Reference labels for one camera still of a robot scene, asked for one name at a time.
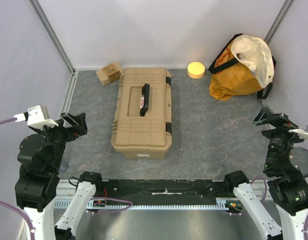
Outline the tan plastic tool box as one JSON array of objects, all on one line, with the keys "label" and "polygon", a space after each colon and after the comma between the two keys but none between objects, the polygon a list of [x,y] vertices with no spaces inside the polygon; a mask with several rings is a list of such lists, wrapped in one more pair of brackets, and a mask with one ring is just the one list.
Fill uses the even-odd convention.
[{"label": "tan plastic tool box", "polygon": [[126,158],[163,159],[172,145],[171,74],[127,67],[119,80],[111,144]]}]

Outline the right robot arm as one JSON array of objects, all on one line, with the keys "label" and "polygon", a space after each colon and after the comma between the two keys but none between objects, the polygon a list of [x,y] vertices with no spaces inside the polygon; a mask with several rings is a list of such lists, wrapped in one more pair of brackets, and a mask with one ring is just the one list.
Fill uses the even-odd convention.
[{"label": "right robot arm", "polygon": [[308,125],[302,130],[286,114],[274,113],[267,105],[261,108],[253,124],[273,127],[261,132],[269,139],[263,173],[270,178],[267,191],[281,224],[273,220],[242,171],[225,175],[223,191],[229,197],[238,198],[263,240],[307,240],[308,150],[293,145],[308,141]]}]

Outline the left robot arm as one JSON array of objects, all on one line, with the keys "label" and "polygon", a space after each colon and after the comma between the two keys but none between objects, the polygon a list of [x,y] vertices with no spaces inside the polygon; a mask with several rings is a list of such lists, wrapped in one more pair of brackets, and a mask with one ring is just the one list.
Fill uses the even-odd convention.
[{"label": "left robot arm", "polygon": [[85,171],[78,179],[75,195],[58,222],[54,222],[56,188],[66,143],[87,134],[86,114],[61,114],[58,120],[42,113],[28,114],[28,127],[35,131],[20,144],[20,176],[15,185],[17,205],[30,218],[31,238],[74,240],[88,202],[104,190],[99,173]]}]

